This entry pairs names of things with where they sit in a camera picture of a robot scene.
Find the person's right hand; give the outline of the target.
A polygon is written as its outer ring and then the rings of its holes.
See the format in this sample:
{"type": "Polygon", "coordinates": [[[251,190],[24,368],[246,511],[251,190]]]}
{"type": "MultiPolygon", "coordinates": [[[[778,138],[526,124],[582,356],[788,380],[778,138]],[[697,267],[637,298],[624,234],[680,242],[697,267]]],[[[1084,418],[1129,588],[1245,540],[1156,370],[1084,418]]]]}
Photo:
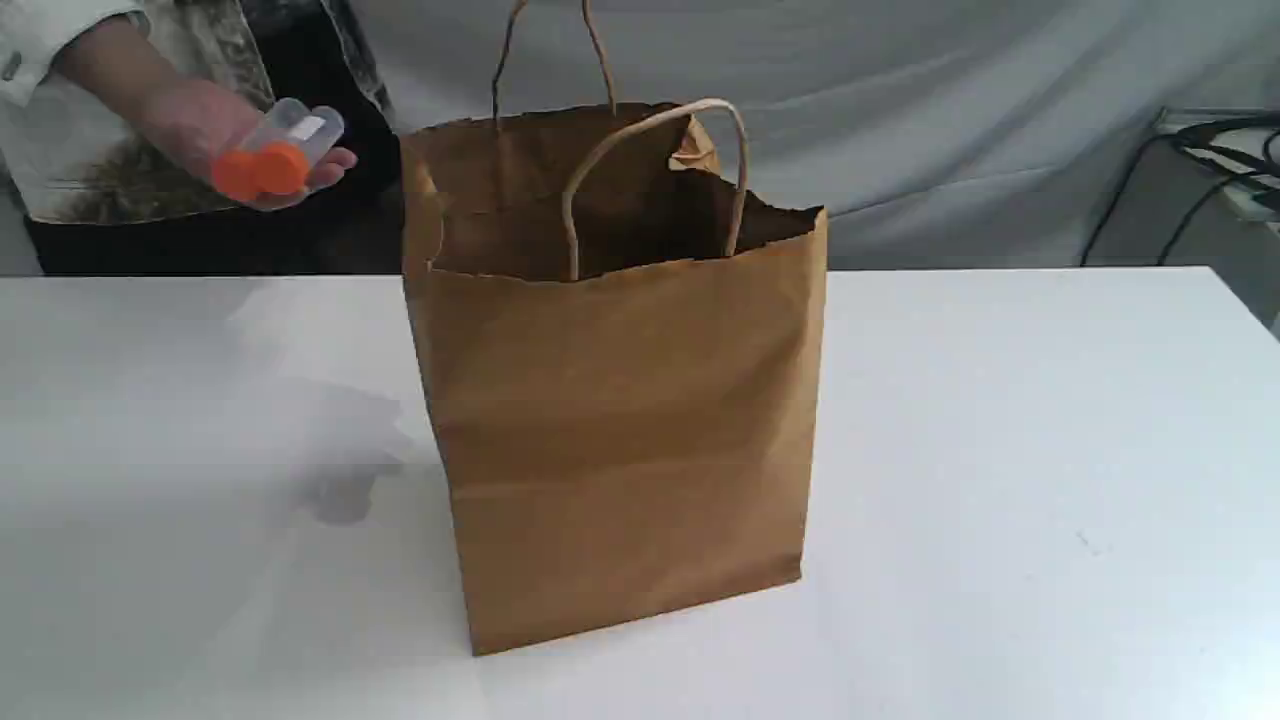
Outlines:
{"type": "MultiPolygon", "coordinates": [[[[150,106],[141,123],[132,127],[173,164],[211,183],[210,168],[215,152],[234,133],[255,127],[262,114],[244,97],[220,85],[186,77],[182,85],[150,106]]],[[[335,146],[314,167],[302,192],[238,204],[259,211],[292,208],[311,193],[338,184],[357,163],[355,152],[335,146]]]]}

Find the person's right forearm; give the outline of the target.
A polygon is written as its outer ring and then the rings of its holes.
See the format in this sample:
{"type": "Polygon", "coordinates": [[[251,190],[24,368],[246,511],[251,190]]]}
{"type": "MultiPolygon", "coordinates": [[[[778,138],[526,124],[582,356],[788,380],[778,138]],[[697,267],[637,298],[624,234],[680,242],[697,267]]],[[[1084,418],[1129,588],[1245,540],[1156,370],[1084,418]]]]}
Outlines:
{"type": "Polygon", "coordinates": [[[186,79],[125,15],[81,32],[56,54],[52,68],[133,126],[186,79]]]}

